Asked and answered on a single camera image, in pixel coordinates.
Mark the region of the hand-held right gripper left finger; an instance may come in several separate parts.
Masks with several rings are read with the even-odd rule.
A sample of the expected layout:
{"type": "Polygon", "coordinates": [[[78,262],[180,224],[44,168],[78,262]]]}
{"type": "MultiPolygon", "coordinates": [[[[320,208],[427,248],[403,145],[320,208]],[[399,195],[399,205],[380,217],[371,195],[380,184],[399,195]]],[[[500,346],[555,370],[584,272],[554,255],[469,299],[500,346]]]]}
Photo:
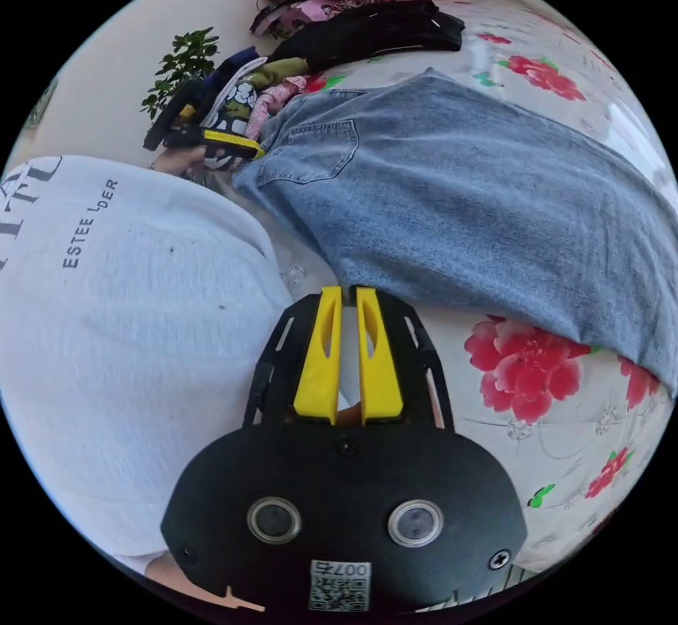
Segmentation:
{"type": "Polygon", "coordinates": [[[342,306],[339,286],[323,288],[294,399],[294,411],[301,419],[336,423],[342,306]]]}

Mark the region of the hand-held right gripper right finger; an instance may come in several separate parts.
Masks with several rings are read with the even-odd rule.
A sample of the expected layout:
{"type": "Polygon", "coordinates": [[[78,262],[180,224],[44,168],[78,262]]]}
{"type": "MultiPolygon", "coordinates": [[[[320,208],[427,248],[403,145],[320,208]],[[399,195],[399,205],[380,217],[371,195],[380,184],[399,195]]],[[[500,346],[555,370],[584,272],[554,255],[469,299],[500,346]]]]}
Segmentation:
{"type": "Polygon", "coordinates": [[[379,299],[372,288],[358,287],[355,295],[362,422],[395,421],[404,403],[379,299]]]}

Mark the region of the person's left hand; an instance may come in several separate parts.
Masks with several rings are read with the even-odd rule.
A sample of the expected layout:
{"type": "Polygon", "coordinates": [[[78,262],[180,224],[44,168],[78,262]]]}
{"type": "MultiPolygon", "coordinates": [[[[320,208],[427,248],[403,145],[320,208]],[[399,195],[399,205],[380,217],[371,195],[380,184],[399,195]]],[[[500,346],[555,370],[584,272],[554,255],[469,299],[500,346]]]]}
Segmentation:
{"type": "Polygon", "coordinates": [[[156,172],[182,177],[187,171],[202,167],[206,157],[206,147],[165,149],[148,166],[156,172]]]}

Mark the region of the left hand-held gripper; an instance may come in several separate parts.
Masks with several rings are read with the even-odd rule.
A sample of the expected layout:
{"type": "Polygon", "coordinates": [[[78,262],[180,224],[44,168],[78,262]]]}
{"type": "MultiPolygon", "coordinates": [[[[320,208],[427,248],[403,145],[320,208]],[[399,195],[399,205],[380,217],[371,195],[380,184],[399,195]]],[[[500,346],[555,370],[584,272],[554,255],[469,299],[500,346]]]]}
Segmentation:
{"type": "Polygon", "coordinates": [[[185,81],[148,129],[143,148],[155,152],[161,147],[183,149],[204,145],[207,158],[255,160],[262,157],[265,151],[257,141],[200,125],[198,108],[205,93],[202,78],[185,81]]]}

